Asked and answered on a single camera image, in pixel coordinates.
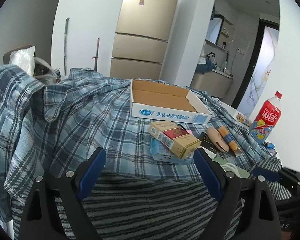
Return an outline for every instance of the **glass door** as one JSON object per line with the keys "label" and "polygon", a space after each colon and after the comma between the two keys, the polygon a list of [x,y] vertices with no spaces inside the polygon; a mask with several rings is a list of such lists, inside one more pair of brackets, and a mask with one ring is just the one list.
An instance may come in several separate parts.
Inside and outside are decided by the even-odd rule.
{"label": "glass door", "polygon": [[272,61],[278,46],[279,30],[264,26],[260,52],[247,89],[237,110],[249,117],[257,104],[271,73]]}

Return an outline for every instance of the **plaid shirt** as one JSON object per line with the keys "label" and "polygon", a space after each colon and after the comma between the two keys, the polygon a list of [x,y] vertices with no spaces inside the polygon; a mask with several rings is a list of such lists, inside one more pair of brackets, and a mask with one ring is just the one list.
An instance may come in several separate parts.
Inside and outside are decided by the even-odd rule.
{"label": "plaid shirt", "polygon": [[[220,156],[247,171],[270,157],[218,99],[193,91],[213,115],[207,126],[184,127],[199,136],[209,126],[226,125],[245,154]],[[74,171],[97,147],[106,150],[105,167],[120,174],[200,181],[193,163],[153,160],[148,132],[152,120],[130,116],[129,100],[130,80],[106,78],[90,69],[72,69],[66,80],[44,86],[17,66],[1,66],[0,219],[11,220],[11,196],[25,204],[36,176]]]}

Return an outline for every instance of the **shelf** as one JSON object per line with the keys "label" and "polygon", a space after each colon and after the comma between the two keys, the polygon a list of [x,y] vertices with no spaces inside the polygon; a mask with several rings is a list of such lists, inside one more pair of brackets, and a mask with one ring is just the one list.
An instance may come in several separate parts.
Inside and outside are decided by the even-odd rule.
{"label": "shelf", "polygon": [[223,32],[220,32],[222,35],[224,35],[224,36],[226,36],[227,38],[230,38],[230,36],[229,35],[227,35],[227,34],[225,34],[225,33],[223,33]]}
{"label": "shelf", "polygon": [[215,48],[221,49],[221,50],[223,50],[224,52],[226,52],[226,50],[225,50],[225,49],[221,48],[219,45],[217,45],[217,44],[214,44],[213,42],[211,42],[211,41],[209,41],[209,40],[207,40],[207,39],[206,39],[206,42],[207,42],[209,45],[211,45],[212,47],[215,47]]}

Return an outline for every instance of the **bed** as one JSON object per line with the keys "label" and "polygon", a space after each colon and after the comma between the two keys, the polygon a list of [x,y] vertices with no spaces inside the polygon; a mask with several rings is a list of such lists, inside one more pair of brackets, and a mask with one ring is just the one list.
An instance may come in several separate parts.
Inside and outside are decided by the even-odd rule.
{"label": "bed", "polygon": [[[151,119],[129,114],[130,80],[108,78],[90,69],[71,69],[67,79],[45,86],[13,65],[0,67],[0,219],[13,219],[14,237],[34,178],[49,171],[59,177],[75,170],[97,147],[107,160],[83,206],[103,239],[196,239],[218,205],[195,165],[153,160]],[[206,92],[192,89],[212,112],[207,126],[183,124],[195,136],[225,125],[244,152],[218,155],[251,171],[281,163],[259,146]],[[274,199],[290,193],[269,182]],[[56,199],[66,235],[74,238],[60,199]],[[233,236],[241,202],[225,239]]]}

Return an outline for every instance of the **black card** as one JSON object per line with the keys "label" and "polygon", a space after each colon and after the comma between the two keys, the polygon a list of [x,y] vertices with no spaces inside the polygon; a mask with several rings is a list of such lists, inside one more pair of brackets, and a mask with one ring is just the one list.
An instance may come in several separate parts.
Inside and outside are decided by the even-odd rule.
{"label": "black card", "polygon": [[215,154],[217,153],[218,149],[215,147],[215,145],[212,143],[212,141],[209,139],[206,133],[202,132],[199,136],[199,140],[201,141],[200,146],[212,151]]}

